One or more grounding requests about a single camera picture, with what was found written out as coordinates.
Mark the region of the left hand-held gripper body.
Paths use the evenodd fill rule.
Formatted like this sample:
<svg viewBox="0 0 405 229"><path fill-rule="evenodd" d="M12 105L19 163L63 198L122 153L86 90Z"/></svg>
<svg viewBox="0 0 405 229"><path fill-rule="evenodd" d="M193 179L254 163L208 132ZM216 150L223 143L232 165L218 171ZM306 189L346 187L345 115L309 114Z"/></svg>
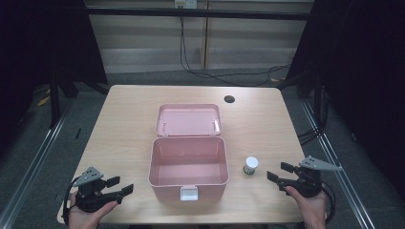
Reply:
<svg viewBox="0 0 405 229"><path fill-rule="evenodd" d="M121 204L122 199L112 200L111 194L103 194L107 188L103 179L104 175L95 167L89 167L75 181L73 186L78 189L75 196L75 205L82 211L94 213L106 203L116 201Z"/></svg>

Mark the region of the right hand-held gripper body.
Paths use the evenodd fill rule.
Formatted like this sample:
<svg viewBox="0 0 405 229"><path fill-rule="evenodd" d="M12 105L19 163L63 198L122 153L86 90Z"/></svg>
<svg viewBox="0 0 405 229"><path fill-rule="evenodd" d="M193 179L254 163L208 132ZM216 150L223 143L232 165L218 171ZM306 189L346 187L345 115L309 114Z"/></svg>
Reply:
<svg viewBox="0 0 405 229"><path fill-rule="evenodd" d="M296 175L296 180L281 178L287 186L295 188L304 198L313 198L322 191L321 172L322 171L338 171L339 168L326 161L307 156L297 167L299 174ZM279 188L280 191L286 191L286 187Z"/></svg>

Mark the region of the white bottle with green label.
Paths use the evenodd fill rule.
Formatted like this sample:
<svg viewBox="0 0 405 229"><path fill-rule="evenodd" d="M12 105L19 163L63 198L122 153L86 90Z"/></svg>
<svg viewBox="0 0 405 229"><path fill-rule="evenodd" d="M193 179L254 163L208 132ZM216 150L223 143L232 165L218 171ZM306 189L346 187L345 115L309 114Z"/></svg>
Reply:
<svg viewBox="0 0 405 229"><path fill-rule="evenodd" d="M253 175L259 166L259 161L254 156L249 156L245 159L245 165L243 171L247 175Z"/></svg>

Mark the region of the pink plastic storage box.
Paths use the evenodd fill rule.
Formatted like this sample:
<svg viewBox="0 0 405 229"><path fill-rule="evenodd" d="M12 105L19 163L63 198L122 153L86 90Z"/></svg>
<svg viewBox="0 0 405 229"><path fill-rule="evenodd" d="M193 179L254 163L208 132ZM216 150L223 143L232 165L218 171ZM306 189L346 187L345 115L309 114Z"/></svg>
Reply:
<svg viewBox="0 0 405 229"><path fill-rule="evenodd" d="M161 201L217 200L229 180L215 104L164 104L156 123L149 183Z"/></svg>

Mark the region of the person's left hand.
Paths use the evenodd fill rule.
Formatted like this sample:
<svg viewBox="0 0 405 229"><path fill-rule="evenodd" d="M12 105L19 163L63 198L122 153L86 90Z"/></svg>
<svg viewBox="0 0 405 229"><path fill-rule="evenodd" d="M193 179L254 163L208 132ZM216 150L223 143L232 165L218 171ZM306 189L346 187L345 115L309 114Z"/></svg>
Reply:
<svg viewBox="0 0 405 229"><path fill-rule="evenodd" d="M69 229L97 229L100 221L118 206L116 201L111 201L96 212L87 213L75 205L75 195L70 194Z"/></svg>

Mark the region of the person's right hand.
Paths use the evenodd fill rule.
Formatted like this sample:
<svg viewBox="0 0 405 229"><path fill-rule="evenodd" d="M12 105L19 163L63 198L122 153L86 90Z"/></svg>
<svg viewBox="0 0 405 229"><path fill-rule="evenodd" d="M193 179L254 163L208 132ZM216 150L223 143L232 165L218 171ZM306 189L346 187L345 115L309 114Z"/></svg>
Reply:
<svg viewBox="0 0 405 229"><path fill-rule="evenodd" d="M291 186L286 191L296 201L305 229L327 229L327 196L323 191L313 198L304 198Z"/></svg>

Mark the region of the black metal stand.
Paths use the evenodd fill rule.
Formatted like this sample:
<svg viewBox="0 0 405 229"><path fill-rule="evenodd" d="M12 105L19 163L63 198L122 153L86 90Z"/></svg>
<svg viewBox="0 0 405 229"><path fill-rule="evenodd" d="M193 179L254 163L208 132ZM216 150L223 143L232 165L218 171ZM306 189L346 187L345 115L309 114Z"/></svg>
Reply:
<svg viewBox="0 0 405 229"><path fill-rule="evenodd" d="M276 86L282 91L284 88L295 85L296 92L299 98L307 98L313 94L313 111L315 118L321 122L321 101L322 101L322 84L319 73L304 71L292 77L287 77L285 81Z"/></svg>
<svg viewBox="0 0 405 229"><path fill-rule="evenodd" d="M64 93L67 98L76 98L78 90L75 86L74 79L71 76L51 75L50 82L50 99L52 108L52 120L50 128L52 129L61 117L59 92Z"/></svg>

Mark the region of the black curtain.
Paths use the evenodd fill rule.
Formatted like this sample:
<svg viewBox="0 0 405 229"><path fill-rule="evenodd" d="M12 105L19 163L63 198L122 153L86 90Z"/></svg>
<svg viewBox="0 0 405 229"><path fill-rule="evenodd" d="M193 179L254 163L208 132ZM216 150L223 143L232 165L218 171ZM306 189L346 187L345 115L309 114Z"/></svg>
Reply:
<svg viewBox="0 0 405 229"><path fill-rule="evenodd" d="M405 198L405 0L313 0L288 72L320 81L375 166Z"/></svg>
<svg viewBox="0 0 405 229"><path fill-rule="evenodd" d="M0 155L11 145L35 87L107 82L84 0L0 0Z"/></svg>

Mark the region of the aluminium floor rail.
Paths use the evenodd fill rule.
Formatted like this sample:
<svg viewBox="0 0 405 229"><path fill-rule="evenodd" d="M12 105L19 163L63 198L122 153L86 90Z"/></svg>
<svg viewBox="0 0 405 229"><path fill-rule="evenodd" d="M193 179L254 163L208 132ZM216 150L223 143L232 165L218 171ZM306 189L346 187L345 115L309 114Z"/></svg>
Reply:
<svg viewBox="0 0 405 229"><path fill-rule="evenodd" d="M339 186L341 187L352 211L362 229L376 229L371 216L368 213L363 201L355 191L343 165L338 160L338 156L334 151L327 135L322 132L318 135L318 142L320 143L324 154L326 155L327 161L339 168L335 171L335 176L338 180Z"/></svg>
<svg viewBox="0 0 405 229"><path fill-rule="evenodd" d="M29 192L36 180L41 168L43 167L51 148L54 145L59 133L64 125L66 115L69 112L67 108L63 114L53 123L51 129L47 132L40 148L28 168L26 174L20 181L14 195L6 205L4 212L0 215L0 229L11 229L18 213L20 212Z"/></svg>

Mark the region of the black horizontal frame bar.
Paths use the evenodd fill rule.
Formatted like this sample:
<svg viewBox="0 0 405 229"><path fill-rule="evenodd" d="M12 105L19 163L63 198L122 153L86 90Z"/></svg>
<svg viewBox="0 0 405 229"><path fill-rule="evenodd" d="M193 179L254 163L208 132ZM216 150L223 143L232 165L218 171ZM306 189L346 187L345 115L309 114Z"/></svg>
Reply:
<svg viewBox="0 0 405 229"><path fill-rule="evenodd" d="M178 16L200 18L237 18L237 19L265 19L265 20L293 20L307 21L313 18L309 13L267 12L242 10L176 10L176 9L129 9L89 7L88 14L100 15L135 15L135 16Z"/></svg>

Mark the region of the white wall socket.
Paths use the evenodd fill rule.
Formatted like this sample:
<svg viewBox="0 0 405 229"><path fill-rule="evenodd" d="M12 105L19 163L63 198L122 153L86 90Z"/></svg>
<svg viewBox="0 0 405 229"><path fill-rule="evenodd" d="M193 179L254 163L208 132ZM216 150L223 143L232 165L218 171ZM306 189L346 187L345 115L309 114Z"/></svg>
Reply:
<svg viewBox="0 0 405 229"><path fill-rule="evenodd" d="M198 7L197 0L174 0L176 9L189 9L195 10Z"/></svg>

